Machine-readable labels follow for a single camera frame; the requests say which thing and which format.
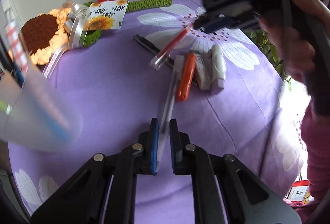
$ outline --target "orange utility knife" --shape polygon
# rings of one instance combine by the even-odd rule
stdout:
[[[186,101],[189,95],[192,77],[195,70],[195,54],[188,54],[187,60],[184,63],[182,79],[178,88],[178,101]]]

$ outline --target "sunflower card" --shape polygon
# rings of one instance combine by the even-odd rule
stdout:
[[[89,31],[120,29],[128,0],[106,1],[90,5]]]

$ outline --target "red checkered cloth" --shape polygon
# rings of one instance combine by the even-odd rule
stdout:
[[[16,27],[15,21],[10,22],[6,26],[6,32],[15,63],[21,70],[22,76],[25,78],[27,73],[28,56],[25,54],[24,48],[19,40],[19,31]]]

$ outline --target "white flower pattern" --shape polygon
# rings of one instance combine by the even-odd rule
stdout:
[[[162,7],[161,10],[176,16],[167,13],[147,13],[138,17],[138,20],[144,25],[172,27],[172,29],[157,31],[146,36],[146,39],[154,43],[159,49],[168,44],[182,28],[193,23],[205,12],[204,7],[198,7],[196,12],[182,4]],[[198,50],[204,54],[204,61],[208,63],[207,54],[205,53],[216,44],[222,47],[225,57],[237,67],[250,71],[254,70],[255,66],[260,64],[259,59],[255,53],[246,48],[241,42],[253,44],[239,29],[224,28],[212,34],[205,34],[200,30],[191,29],[176,49],[191,46],[192,50]]]
[[[303,164],[300,158],[299,136],[294,121],[285,110],[282,110],[275,118],[272,132],[276,148],[283,155],[284,171],[290,171],[298,161],[298,175]]]
[[[26,208],[29,214],[32,215],[42,203],[44,203],[57,189],[58,185],[50,176],[43,176],[39,179],[39,194],[36,187],[34,186],[32,179],[22,169],[19,172],[15,172],[15,181],[19,193],[26,201]]]

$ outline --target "red pen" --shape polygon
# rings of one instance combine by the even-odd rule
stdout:
[[[168,53],[181,41],[181,39],[189,32],[192,24],[185,27],[172,41],[170,41],[150,62],[150,66],[158,70],[168,58]]]
[[[178,101],[186,101],[189,95],[192,77],[195,70],[195,54],[188,54],[187,60],[184,63],[184,70],[182,72],[182,79],[178,87]]]

